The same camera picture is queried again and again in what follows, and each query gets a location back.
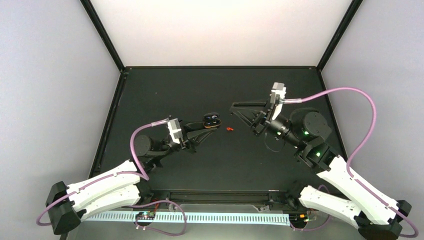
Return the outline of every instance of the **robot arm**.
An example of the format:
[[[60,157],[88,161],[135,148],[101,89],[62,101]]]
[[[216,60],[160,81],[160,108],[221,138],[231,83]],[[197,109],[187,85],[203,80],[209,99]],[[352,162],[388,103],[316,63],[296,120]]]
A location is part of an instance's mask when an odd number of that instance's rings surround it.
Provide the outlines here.
[[[267,100],[235,102],[230,111],[244,121],[256,136],[266,131],[276,139],[294,146],[297,149],[297,159],[349,198],[345,200],[311,186],[304,186],[295,194],[296,202],[344,220],[357,228],[368,240],[383,239],[381,237],[397,239],[402,230],[399,224],[402,218],[365,188],[405,216],[411,211],[411,205],[404,200],[396,201],[378,191],[353,170],[351,172],[354,177],[351,177],[347,173],[345,160],[326,144],[326,139],[332,132],[326,119],[311,108],[295,110],[286,118],[281,114],[285,94],[284,84],[276,82]]]
[[[144,164],[144,170],[150,172],[156,167],[162,167],[161,160],[170,154],[179,151],[195,153],[196,147],[220,125],[221,120],[217,113],[208,113],[199,122],[184,123],[176,118],[171,119],[167,123],[169,129],[167,137],[153,140],[149,136],[141,135],[134,141],[135,150]],[[152,198],[150,187],[146,181],[140,179],[139,174],[136,174],[138,171],[132,160],[126,160],[114,169],[88,180],[69,185],[65,185],[63,181],[54,184],[48,195],[46,207],[65,195],[73,192],[76,194],[71,194],[48,210],[53,233],[55,235],[67,233],[90,216],[104,211],[150,203]]]

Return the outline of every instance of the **black frame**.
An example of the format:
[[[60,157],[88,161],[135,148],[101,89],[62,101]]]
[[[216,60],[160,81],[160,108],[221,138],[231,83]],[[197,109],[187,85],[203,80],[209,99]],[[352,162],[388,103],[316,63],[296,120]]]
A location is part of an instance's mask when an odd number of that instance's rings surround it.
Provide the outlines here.
[[[96,10],[91,3],[90,0],[80,0],[82,5],[85,8],[85,11],[87,12],[88,16],[90,17],[94,27],[96,28],[98,34],[100,35],[100,38],[103,40],[104,45],[106,46],[107,50],[109,51],[110,56],[112,57],[113,61],[116,64],[116,67],[118,68],[120,72],[119,80],[116,86],[115,93],[113,95],[112,103],[110,105],[109,113],[106,118],[106,123],[104,124],[103,132],[100,137],[100,142],[97,147],[96,154],[94,156],[93,164],[90,170],[89,177],[93,177],[96,173],[100,171],[101,161],[103,157],[103,153],[105,152],[106,143],[108,141],[109,132],[112,127],[112,122],[115,117],[115,113],[118,107],[119,99],[121,98],[121,94],[124,90],[124,85],[126,82],[126,75],[128,72],[126,71],[127,68],[140,68],[139,66],[127,66],[125,67],[123,62],[121,61],[121,58],[118,55],[118,52],[116,51],[114,45],[112,44],[111,39],[109,38],[108,33],[106,32],[105,27],[103,26],[99,16],[96,13]],[[344,14],[340,24],[338,25],[333,37],[331,38],[330,43],[328,44],[327,48],[325,49],[324,54],[322,55],[319,63],[317,64],[316,71],[319,76],[320,82],[322,84],[323,89],[326,89],[323,76],[321,72],[324,70],[325,65],[327,64],[328,60],[330,59],[332,53],[336,49],[337,44],[341,40],[343,34],[345,33],[346,29],[349,26],[349,23],[352,21],[353,17],[355,16],[355,13],[361,6],[363,0],[352,0],[349,7],[347,8],[346,13]],[[255,66],[255,68],[281,68],[283,66]],[[291,66],[291,68],[305,68],[306,66]],[[150,67],[150,68],[170,68],[169,66],[157,66],[157,67]],[[225,66],[178,66],[177,68],[225,68]],[[325,99],[327,101],[327,104],[331,111],[331,118],[336,123],[336,118],[334,116],[333,108],[331,106],[330,99],[328,95],[325,96]],[[339,128],[336,126],[335,132],[337,134],[337,137],[340,139],[342,148],[342,154],[345,159],[347,159],[347,153],[344,148],[344,144],[340,135]]]
[[[89,173],[89,177],[92,178],[95,175],[100,173],[100,166],[102,163],[102,158],[105,152],[106,144],[109,138],[109,133],[112,128],[112,123],[114,121],[114,117],[118,108],[118,104],[121,98],[121,95],[124,90],[124,86],[127,80],[127,74],[129,68],[142,68],[140,66],[127,66],[123,64],[121,61],[118,52],[116,51],[111,39],[109,38],[108,33],[106,32],[105,27],[103,26],[99,16],[96,13],[96,10],[91,3],[90,0],[80,0],[82,5],[84,6],[88,16],[90,17],[94,27],[96,28],[100,38],[102,39],[104,45],[106,46],[107,50],[109,51],[110,56],[112,57],[113,61],[116,64],[116,67],[118,68],[120,72],[119,80],[116,86],[115,93],[113,95],[112,103],[110,105],[110,109],[106,118],[106,122],[103,128],[103,132],[100,137],[100,141],[98,144],[98,148],[96,151],[96,154],[94,156],[93,164]],[[330,59],[332,53],[336,49],[337,44],[341,40],[343,33],[346,31],[346,29],[349,26],[349,23],[353,19],[355,13],[357,12],[358,8],[360,7],[363,0],[352,0],[350,3],[346,13],[344,14],[344,17],[342,18],[340,24],[337,27],[337,30],[335,31],[331,41],[329,42],[324,54],[322,55],[319,63],[315,67],[318,77],[320,79],[320,83],[323,86],[323,89],[325,89],[325,83],[323,80],[323,76],[321,72],[323,71],[325,65],[327,64],[328,60]],[[254,68],[285,68],[286,66],[253,66]],[[295,66],[294,68],[305,68],[306,66]],[[150,67],[150,68],[226,68],[226,66],[178,66],[178,67]],[[329,97],[325,96],[326,102],[330,108],[331,117],[334,122],[335,116],[333,113],[333,109],[330,103]],[[339,128],[336,125],[335,132],[337,134],[337,137],[339,138],[341,145],[342,145],[342,154],[345,159],[347,159],[347,153],[344,148]],[[196,204],[252,204],[254,206],[260,207],[264,205],[268,205],[270,199],[281,199],[283,198],[284,192],[236,192],[232,191],[231,193],[228,192],[221,192],[221,191],[163,191],[163,190],[154,190],[153,191],[155,195],[162,196],[164,198],[169,198],[170,200],[175,201],[176,203],[196,203]],[[282,210],[286,213],[299,213],[300,211],[293,211],[293,209],[289,209],[284,204],[271,204],[270,205],[271,210]],[[60,239],[66,239],[67,234],[64,234],[61,236]]]

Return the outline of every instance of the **led strip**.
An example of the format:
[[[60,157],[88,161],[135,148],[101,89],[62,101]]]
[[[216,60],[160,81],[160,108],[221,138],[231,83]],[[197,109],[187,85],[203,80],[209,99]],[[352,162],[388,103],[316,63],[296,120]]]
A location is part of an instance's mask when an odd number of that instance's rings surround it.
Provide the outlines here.
[[[134,222],[139,211],[105,211],[86,221]],[[282,213],[216,213],[186,212],[189,224],[262,224],[289,226],[289,215]],[[183,223],[181,212],[156,212],[154,220],[140,219],[140,223]]]

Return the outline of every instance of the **black table surface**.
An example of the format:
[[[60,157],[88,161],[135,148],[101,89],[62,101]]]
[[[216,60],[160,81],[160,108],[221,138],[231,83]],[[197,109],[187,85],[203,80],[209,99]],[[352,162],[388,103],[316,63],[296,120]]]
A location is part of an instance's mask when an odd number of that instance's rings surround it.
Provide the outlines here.
[[[314,68],[135,68],[128,71],[126,83],[112,122],[101,172],[130,159],[130,136],[141,125],[171,115],[184,121],[201,121],[218,112],[222,126],[197,148],[196,154],[178,152],[162,160],[164,168],[149,174],[150,186],[162,190],[268,191],[288,190],[294,181],[317,187],[325,184],[304,163],[293,157],[295,148],[263,135],[257,137],[235,115],[233,102],[266,99],[274,82],[284,83],[287,99],[304,98],[323,91]],[[318,109],[334,129],[330,107],[324,97],[301,104],[284,105],[289,116],[297,108]],[[162,139],[165,125],[144,130]],[[327,143],[341,153],[335,131]],[[330,187],[332,193],[338,193]]]

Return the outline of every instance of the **white wall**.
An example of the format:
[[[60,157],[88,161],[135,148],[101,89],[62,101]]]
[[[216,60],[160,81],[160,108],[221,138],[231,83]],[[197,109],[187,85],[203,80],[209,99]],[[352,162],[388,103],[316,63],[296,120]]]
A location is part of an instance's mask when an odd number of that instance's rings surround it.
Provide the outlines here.
[[[327,88],[361,88],[377,107],[375,132],[353,167],[387,195],[412,204],[423,230],[424,2],[366,0],[324,68]],[[346,150],[364,137],[368,102],[355,93],[330,96]],[[413,231],[407,224],[405,232]]]
[[[87,178],[119,72],[80,1],[0,5],[0,239],[59,239],[36,217]]]
[[[352,0],[92,0],[125,66],[315,66]]]

